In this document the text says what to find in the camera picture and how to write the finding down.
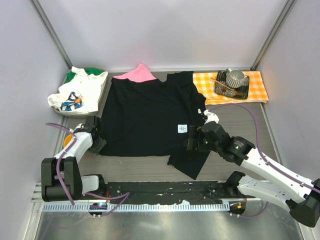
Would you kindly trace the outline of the orange checkered cloth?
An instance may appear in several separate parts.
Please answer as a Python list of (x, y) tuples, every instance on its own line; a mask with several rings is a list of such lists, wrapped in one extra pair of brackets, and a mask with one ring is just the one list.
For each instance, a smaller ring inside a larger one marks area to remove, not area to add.
[(231, 91), (226, 88), (227, 96), (215, 93), (218, 72), (198, 72), (193, 73), (193, 83), (199, 93), (205, 98), (205, 105), (220, 105), (220, 104), (240, 104), (240, 103), (266, 103), (269, 98), (265, 89), (261, 73), (259, 71), (244, 71), (245, 75), (249, 77), (248, 95), (247, 99), (228, 97)]

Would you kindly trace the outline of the black t shirt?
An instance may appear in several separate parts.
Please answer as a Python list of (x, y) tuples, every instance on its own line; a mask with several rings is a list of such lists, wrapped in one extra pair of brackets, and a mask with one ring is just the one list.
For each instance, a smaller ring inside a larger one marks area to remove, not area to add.
[(191, 126), (204, 124), (205, 97), (193, 82), (193, 72), (169, 73), (159, 79), (134, 82), (111, 80), (103, 108), (100, 137), (102, 156), (168, 156), (168, 164), (192, 179), (204, 166), (209, 151), (187, 150)]

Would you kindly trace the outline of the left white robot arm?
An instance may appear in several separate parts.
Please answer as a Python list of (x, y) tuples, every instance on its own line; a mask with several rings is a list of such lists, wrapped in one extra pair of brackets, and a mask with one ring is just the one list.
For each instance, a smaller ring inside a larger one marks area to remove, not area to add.
[(76, 128), (50, 123), (46, 124), (65, 131), (69, 142), (53, 157), (41, 162), (41, 196), (45, 202), (80, 200), (87, 193), (106, 196), (107, 187), (101, 174), (81, 175), (79, 162), (87, 151), (99, 152), (105, 145), (100, 137), (102, 121), (89, 116)]

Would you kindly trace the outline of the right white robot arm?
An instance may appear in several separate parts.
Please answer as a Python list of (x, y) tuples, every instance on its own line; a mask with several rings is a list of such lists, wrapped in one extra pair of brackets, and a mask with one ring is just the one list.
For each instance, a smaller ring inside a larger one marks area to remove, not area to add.
[(289, 212), (299, 223), (314, 228), (320, 218), (320, 181), (301, 176), (261, 152), (252, 142), (240, 136), (229, 136), (214, 122), (191, 126), (187, 150), (217, 153), (263, 177), (260, 181), (235, 171), (227, 183), (242, 195), (262, 199)]

